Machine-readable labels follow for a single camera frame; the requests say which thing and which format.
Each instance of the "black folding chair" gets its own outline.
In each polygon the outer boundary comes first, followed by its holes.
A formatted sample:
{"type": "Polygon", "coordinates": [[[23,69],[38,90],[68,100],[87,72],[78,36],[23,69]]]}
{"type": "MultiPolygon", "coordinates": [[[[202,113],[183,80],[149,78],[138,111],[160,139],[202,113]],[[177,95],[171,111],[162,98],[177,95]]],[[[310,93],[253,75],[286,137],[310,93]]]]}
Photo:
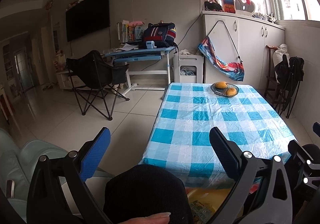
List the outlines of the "black folding chair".
{"type": "Polygon", "coordinates": [[[67,67],[69,70],[69,77],[72,83],[72,90],[75,92],[76,99],[83,116],[87,113],[89,107],[93,107],[105,118],[111,121],[117,97],[121,97],[126,101],[130,100],[129,98],[126,98],[124,95],[119,93],[120,84],[126,82],[125,73],[128,70],[129,65],[124,65],[121,67],[112,67],[103,61],[100,53],[97,50],[92,50],[87,55],[83,56],[78,60],[67,59],[67,67]],[[85,85],[75,87],[72,80],[72,76],[74,75],[77,75],[84,82],[85,85]],[[80,93],[80,91],[83,91],[81,90],[81,88],[85,87],[90,88],[88,98],[85,98],[80,93]],[[111,112],[108,109],[105,99],[108,93],[115,95],[111,112]],[[80,105],[77,94],[86,101],[84,109],[82,109],[80,105]],[[92,104],[97,97],[103,99],[108,116],[102,113],[92,104]]]}

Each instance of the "backpack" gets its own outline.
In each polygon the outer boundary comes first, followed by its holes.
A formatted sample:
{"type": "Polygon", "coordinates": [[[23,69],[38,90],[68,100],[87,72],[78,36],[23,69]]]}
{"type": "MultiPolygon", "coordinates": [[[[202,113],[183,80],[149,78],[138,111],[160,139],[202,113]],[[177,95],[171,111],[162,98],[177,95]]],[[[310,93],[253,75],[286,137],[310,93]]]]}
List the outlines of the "backpack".
{"type": "Polygon", "coordinates": [[[144,31],[142,42],[146,47],[147,41],[154,41],[156,47],[170,47],[176,45],[176,26],[174,23],[149,23],[148,28],[144,31]]]}

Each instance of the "fruit plate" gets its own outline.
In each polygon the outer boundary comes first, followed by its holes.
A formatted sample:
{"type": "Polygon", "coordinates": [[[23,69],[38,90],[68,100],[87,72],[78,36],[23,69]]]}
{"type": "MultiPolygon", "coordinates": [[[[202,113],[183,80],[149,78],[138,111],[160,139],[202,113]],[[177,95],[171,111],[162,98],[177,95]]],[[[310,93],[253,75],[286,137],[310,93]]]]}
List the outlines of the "fruit plate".
{"type": "Polygon", "coordinates": [[[227,83],[227,85],[228,85],[227,88],[221,89],[221,88],[216,88],[216,87],[214,86],[214,84],[212,84],[212,85],[210,86],[210,88],[211,88],[211,90],[212,90],[216,95],[224,96],[224,97],[234,97],[234,96],[236,96],[236,95],[239,93],[239,88],[238,88],[237,86],[235,86],[235,85],[233,85],[233,84],[228,84],[228,83],[227,83]],[[227,95],[226,95],[226,91],[228,90],[228,88],[231,88],[231,87],[235,88],[235,89],[237,90],[237,93],[236,93],[235,95],[233,95],[233,96],[227,96],[227,95]]]}

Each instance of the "human hand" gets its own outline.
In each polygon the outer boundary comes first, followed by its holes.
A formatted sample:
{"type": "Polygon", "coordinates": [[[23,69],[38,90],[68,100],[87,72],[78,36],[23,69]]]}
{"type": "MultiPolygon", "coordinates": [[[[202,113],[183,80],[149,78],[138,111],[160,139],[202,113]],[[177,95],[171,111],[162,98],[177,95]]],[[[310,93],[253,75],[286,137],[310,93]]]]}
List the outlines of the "human hand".
{"type": "Polygon", "coordinates": [[[168,224],[170,221],[170,215],[170,212],[163,212],[145,218],[127,220],[120,224],[168,224]]]}

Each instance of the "black flat-screen tv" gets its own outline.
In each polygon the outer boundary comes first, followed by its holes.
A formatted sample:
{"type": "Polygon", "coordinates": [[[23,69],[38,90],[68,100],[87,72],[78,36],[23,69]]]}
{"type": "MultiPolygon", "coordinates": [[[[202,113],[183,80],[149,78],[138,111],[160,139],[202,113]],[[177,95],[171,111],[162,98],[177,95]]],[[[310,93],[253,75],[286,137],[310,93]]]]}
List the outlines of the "black flat-screen tv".
{"type": "Polygon", "coordinates": [[[110,27],[109,0],[83,0],[66,12],[67,40],[110,27]]]}

